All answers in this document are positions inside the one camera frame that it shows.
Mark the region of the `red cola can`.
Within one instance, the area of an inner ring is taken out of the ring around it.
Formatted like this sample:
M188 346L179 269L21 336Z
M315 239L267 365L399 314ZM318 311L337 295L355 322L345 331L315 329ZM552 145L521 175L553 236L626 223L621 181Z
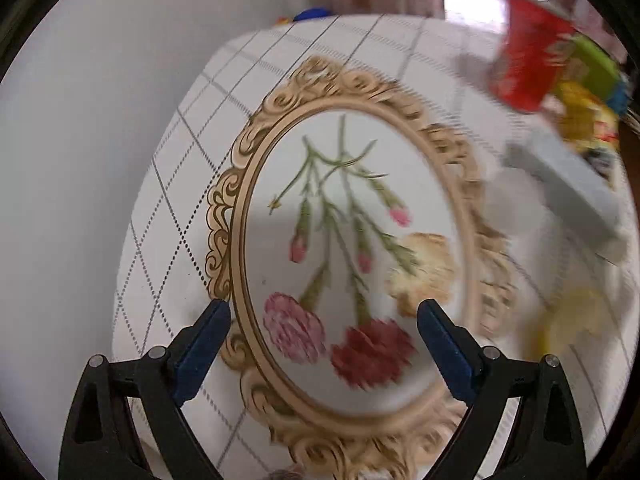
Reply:
M488 87L514 110L535 113L574 49L574 25L549 0L506 0L506 6L508 27Z

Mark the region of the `grey white long box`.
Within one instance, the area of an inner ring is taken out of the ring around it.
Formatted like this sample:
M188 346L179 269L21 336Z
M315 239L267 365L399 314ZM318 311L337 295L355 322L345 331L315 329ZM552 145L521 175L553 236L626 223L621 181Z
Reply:
M538 183L544 203L596 255L612 264L626 257L620 200L588 162L558 136L533 134L511 141L506 166Z

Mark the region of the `yellow snack bag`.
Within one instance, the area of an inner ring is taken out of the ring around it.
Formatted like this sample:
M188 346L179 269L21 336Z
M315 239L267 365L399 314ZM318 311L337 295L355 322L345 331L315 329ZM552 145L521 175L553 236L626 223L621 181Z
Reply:
M556 94L564 106L559 120L564 142L608 179L620 147L617 115L576 81L561 81Z

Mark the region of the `blue yellow toy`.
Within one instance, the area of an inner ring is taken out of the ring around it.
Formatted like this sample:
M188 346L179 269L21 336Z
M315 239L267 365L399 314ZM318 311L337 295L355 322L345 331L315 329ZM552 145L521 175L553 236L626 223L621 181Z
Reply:
M276 21L276 24L285 25L300 21L316 20L317 18L327 18L331 15L332 12L330 10L322 8L322 6L316 6L315 8L303 10L294 16L282 16L282 18Z

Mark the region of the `green tissue box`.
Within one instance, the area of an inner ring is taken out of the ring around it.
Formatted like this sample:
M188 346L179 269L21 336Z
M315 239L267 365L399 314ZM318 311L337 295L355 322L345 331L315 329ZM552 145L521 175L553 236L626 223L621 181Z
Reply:
M601 101L607 101L620 81L620 69L605 50L588 37L577 35L565 76L578 82Z

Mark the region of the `floral white tablecloth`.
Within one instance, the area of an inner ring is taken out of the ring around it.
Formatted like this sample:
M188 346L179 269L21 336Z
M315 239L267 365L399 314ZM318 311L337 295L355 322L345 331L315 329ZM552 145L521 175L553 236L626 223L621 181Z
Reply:
M483 217L506 144L558 136L485 89L500 40L432 18L353 15L221 47L172 114L122 246L113 354L168 344L214 298L232 327L183 415L229 479L415 479L463 406L422 346L434 297L510 358L523 295L602 290L617 339L560 356L588 458L613 429L638 347L639 230L622 162L626 257L550 209L508 237Z

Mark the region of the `yellow wrapper with bread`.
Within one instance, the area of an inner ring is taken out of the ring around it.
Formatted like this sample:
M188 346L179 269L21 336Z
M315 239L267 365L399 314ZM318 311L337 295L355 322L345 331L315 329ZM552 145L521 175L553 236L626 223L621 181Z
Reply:
M605 292L571 287L546 304L535 294L523 295L513 325L513 347L521 358L538 360L545 354L565 356L570 347L594 340L608 344L617 328Z

